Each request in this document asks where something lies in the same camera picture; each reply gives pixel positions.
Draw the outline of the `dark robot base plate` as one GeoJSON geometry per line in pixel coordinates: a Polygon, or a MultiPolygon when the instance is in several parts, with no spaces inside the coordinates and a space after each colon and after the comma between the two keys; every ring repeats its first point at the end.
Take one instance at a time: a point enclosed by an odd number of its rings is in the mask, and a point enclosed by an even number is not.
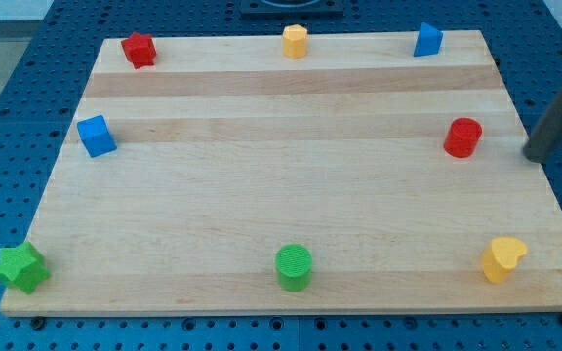
{"type": "Polygon", "coordinates": [[[242,18],[252,19],[344,13],[344,0],[240,0],[236,5],[242,18]]]}

